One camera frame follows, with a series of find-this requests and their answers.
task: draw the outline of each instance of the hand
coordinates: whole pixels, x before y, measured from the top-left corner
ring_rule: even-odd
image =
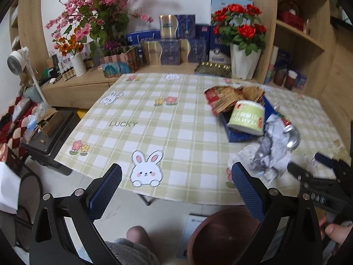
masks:
[[[347,238],[348,234],[351,232],[353,224],[348,227],[342,227],[337,224],[330,224],[325,228],[325,231],[322,229],[324,224],[326,223],[326,217],[322,218],[319,221],[321,236],[325,234],[333,241],[337,242],[338,244],[342,245],[345,239]]]

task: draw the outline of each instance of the blue tray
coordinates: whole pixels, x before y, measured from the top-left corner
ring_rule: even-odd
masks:
[[[278,112],[276,112],[273,109],[272,105],[267,100],[267,98],[265,98],[265,96],[262,97],[262,100],[264,102],[264,107],[265,107],[265,123],[266,123],[266,121],[270,117],[270,115],[272,115],[272,114],[278,115]],[[222,124],[224,126],[224,129],[225,129],[225,133],[228,136],[229,142],[246,141],[246,140],[251,140],[252,138],[258,137],[258,136],[253,135],[253,134],[244,133],[244,132],[241,132],[241,131],[238,131],[238,130],[230,129],[227,126],[227,124],[228,124],[229,120],[231,119],[231,115],[232,115],[232,112],[220,113],[219,114],[219,117],[220,117],[220,119],[222,121]]]

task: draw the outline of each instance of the red checkered blanket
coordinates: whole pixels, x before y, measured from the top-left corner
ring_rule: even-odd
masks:
[[[7,113],[13,114],[15,106],[22,100],[22,96],[18,96],[13,103],[8,107]],[[24,115],[15,120],[15,130],[12,135],[8,135],[8,129],[10,128],[12,121],[9,121],[5,126],[0,129],[0,143],[7,143],[8,147],[20,158],[26,154],[26,149],[20,146],[23,134],[25,133],[28,125],[28,116],[33,114],[37,109],[38,104],[31,102],[29,109]]]

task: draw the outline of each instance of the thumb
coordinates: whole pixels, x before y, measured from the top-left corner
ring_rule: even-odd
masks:
[[[326,227],[325,233],[338,244],[343,244],[345,239],[347,238],[349,232],[352,229],[352,225],[349,227],[342,227],[337,224],[330,224]]]

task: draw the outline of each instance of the metal screw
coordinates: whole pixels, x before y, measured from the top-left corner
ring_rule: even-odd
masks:
[[[308,193],[304,193],[304,194],[303,194],[303,198],[304,198],[305,200],[309,200],[309,199],[310,199],[310,196],[309,196]]]
[[[43,200],[48,200],[50,198],[50,194],[46,193],[43,195]]]
[[[278,195],[278,190],[275,189],[275,188],[271,188],[268,192],[269,192],[271,195],[273,195],[273,196]]]
[[[82,188],[76,189],[76,191],[75,191],[76,196],[81,196],[83,193],[84,193],[84,190]]]

